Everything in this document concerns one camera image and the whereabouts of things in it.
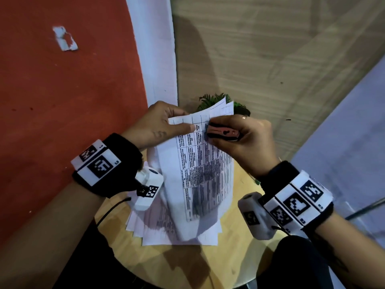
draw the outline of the person's left hand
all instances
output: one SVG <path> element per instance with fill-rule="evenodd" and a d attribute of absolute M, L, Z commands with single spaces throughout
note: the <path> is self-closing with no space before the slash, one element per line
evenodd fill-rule
<path fill-rule="evenodd" d="M 122 133 L 122 136 L 137 146 L 139 150 L 154 147 L 175 136 L 194 132 L 194 124 L 170 125 L 168 123 L 169 117 L 187 114 L 178 106 L 158 101 L 148 108 L 147 114 L 136 124 Z"/>

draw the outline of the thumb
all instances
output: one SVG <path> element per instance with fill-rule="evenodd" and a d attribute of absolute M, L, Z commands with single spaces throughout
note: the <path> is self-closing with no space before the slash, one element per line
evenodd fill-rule
<path fill-rule="evenodd" d="M 209 138 L 209 143 L 230 156 L 232 156 L 234 149 L 236 148 L 236 143 L 218 138 Z"/>
<path fill-rule="evenodd" d="M 182 123 L 178 125 L 169 125 L 168 137 L 173 138 L 180 135 L 186 135 L 195 131 L 194 124 Z"/>

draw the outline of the black pants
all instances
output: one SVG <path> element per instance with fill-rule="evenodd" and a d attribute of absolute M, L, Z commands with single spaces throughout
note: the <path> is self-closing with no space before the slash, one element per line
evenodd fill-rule
<path fill-rule="evenodd" d="M 333 288 L 328 265 L 310 241 L 288 236 L 273 253 L 270 267 L 257 278 L 258 289 Z M 157 288 L 128 271 L 114 257 L 93 221 L 84 233 L 54 288 Z"/>

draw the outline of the green object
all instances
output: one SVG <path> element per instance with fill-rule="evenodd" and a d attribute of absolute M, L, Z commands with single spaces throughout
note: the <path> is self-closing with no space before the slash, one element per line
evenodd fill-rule
<path fill-rule="evenodd" d="M 201 101 L 201 104 L 198 106 L 197 111 L 203 111 L 204 109 L 209 108 L 210 106 L 213 106 L 218 101 L 221 101 L 224 97 L 226 98 L 226 103 L 229 103 L 232 101 L 230 96 L 225 93 L 221 93 L 221 94 L 215 93 L 213 96 L 211 96 L 210 94 L 205 94 L 204 96 L 199 97 L 199 101 Z M 246 106 L 244 106 L 243 104 L 240 104 L 234 101 L 234 108 L 235 107 L 246 108 Z"/>

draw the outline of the hand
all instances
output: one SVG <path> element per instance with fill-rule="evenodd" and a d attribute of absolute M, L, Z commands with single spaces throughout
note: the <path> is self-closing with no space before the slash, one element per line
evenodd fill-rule
<path fill-rule="evenodd" d="M 137 146 L 139 150 L 154 147 L 175 136 L 194 132 L 195 125 L 193 124 L 169 125 L 168 123 L 169 117 L 187 114 L 178 106 L 158 101 L 151 105 L 147 114 L 125 131 L 122 136 Z"/>
<path fill-rule="evenodd" d="M 244 136 L 237 142 L 209 139 L 209 143 L 233 157 L 255 178 L 266 175 L 280 160 L 275 152 L 272 124 L 241 115 L 214 117 L 210 122 L 238 130 Z"/>

